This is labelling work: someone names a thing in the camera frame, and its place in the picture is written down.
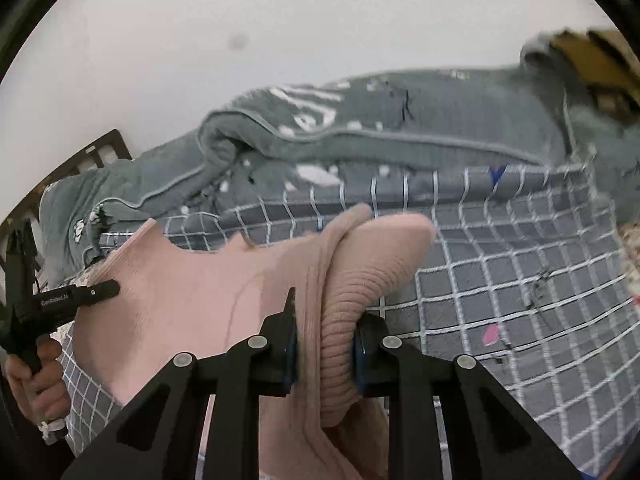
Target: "folded pink fabric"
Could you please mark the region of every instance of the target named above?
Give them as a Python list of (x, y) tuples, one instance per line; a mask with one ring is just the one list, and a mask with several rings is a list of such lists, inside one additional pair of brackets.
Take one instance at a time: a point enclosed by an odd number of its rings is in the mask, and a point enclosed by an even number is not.
[(126, 404), (176, 353), (203, 358), (258, 333), (294, 286), (299, 379), (285, 399), (261, 399), (260, 469), (278, 480), (384, 478), (388, 429), (351, 381), (353, 330), (412, 278), (434, 229), (416, 214), (369, 219), (359, 205), (320, 234), (267, 248), (236, 236), (217, 254), (181, 250), (149, 220), (90, 277), (121, 290), (78, 311), (78, 364)]

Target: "silver screw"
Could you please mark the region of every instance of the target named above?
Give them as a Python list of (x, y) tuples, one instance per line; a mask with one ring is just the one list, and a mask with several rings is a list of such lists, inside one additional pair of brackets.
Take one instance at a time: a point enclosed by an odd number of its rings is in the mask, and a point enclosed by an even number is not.
[(461, 355), (457, 359), (458, 366), (460, 368), (464, 368), (465, 370), (471, 370), (476, 366), (476, 360), (470, 355)]
[(193, 361), (193, 357), (191, 357), (191, 354), (187, 354), (187, 352), (182, 352), (174, 357), (174, 365), (178, 368), (189, 366), (191, 361)]
[(254, 335), (249, 338), (249, 341), (247, 342), (251, 348), (264, 348), (267, 346), (267, 343), (267, 338), (263, 335)]
[(394, 335), (388, 335), (382, 340), (382, 346), (385, 348), (400, 348), (402, 346), (402, 339)]

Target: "gray plaid blanket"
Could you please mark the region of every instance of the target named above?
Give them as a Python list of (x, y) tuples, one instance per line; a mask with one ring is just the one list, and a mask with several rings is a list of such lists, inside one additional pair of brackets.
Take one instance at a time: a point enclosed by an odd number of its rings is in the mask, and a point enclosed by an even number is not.
[[(614, 207), (597, 195), (589, 166), (389, 168), (369, 180), (285, 189), (219, 215), (183, 208), (158, 221), (174, 244), (215, 251), (239, 230), (259, 244), (322, 230), (359, 202), (376, 216), (424, 213), (438, 229), (415, 279), (370, 310), (425, 354), (474, 355), (581, 471), (602, 471), (638, 425), (640, 318), (620, 271)], [(102, 234), (104, 254), (138, 226)], [(62, 363), (73, 399), (70, 443), (80, 453), (120, 407), (76, 366), (72, 338)]]

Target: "pink sweater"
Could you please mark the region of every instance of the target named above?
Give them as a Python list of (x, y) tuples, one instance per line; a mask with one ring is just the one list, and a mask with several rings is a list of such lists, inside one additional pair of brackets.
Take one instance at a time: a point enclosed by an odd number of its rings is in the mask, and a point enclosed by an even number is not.
[(278, 480), (384, 478), (386, 420), (351, 381), (353, 330), (411, 279), (434, 229), (417, 214), (370, 215), (359, 205), (320, 234), (267, 248), (235, 236), (216, 254), (179, 249), (147, 221), (90, 277), (121, 290), (78, 311), (78, 364), (126, 404), (178, 352), (204, 358), (258, 333), (295, 286), (299, 379), (285, 399), (260, 401), (260, 469)]

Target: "bed headboard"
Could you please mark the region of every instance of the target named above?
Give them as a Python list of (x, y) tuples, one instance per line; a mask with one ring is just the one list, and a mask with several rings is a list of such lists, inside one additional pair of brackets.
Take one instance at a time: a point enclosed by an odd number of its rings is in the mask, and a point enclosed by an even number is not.
[(111, 130), (91, 144), (79, 150), (65, 162), (60, 164), (55, 170), (49, 173), (40, 183), (34, 187), (27, 195), (20, 200), (20, 203), (9, 213), (9, 216), (0, 223), (0, 306), (4, 305), (4, 256), (6, 251), (6, 240), (16, 222), (25, 219), (31, 221), (33, 235), (36, 240), (38, 250), (42, 249), (40, 231), (40, 199), (44, 190), (50, 184), (65, 178), (81, 173), (91, 168), (103, 168), (119, 158), (131, 160), (131, 154), (127, 145), (122, 140), (118, 130)]

